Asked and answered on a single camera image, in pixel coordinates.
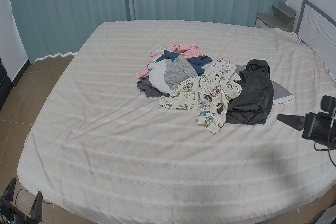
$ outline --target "cartoon print fabric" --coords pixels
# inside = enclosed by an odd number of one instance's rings
[[[168,109],[201,109],[196,124],[216,134],[224,127],[229,101],[242,91],[235,70],[232,62],[221,58],[209,65],[204,75],[188,78],[172,95],[162,96],[159,104]]]

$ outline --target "white headboard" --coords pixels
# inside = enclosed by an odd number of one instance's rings
[[[295,33],[319,54],[332,74],[336,75],[336,22],[321,9],[303,0]]]

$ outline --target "bed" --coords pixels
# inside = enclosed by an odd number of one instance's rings
[[[171,41],[192,41],[236,65],[265,59],[271,79],[296,100],[274,105],[265,125],[227,124],[212,135],[195,124],[198,111],[162,108],[136,87],[150,52]],[[307,204],[336,183],[336,169],[276,116],[317,113],[323,95],[336,96],[313,43],[280,29],[218,23],[103,23],[41,109],[19,181],[99,224],[252,224]]]

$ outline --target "mattress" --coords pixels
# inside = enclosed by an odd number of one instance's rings
[[[236,65],[265,59],[271,79],[296,100],[274,105],[265,125],[226,124],[212,135],[195,124],[199,111],[162,108],[136,87],[150,52],[171,41],[192,41]],[[17,174],[31,193],[100,224],[256,223],[335,184],[328,155],[276,120],[318,112],[323,95],[336,96],[336,87],[322,60],[280,29],[103,23],[48,96]]]

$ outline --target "floor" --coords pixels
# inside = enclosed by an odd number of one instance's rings
[[[55,83],[62,75],[73,55],[48,57],[35,61],[22,76],[18,85],[12,89],[0,111],[0,192],[4,190],[11,178],[18,178],[16,169],[23,145],[32,124],[40,112],[45,100]],[[17,181],[14,197],[23,188]],[[34,196],[28,191],[20,191],[17,207],[29,215]],[[302,224],[310,221],[314,215],[334,205],[336,186],[329,189],[321,198],[289,213],[261,222],[262,224]],[[93,224],[93,222],[75,216],[53,204],[43,203],[43,220],[45,224]]]

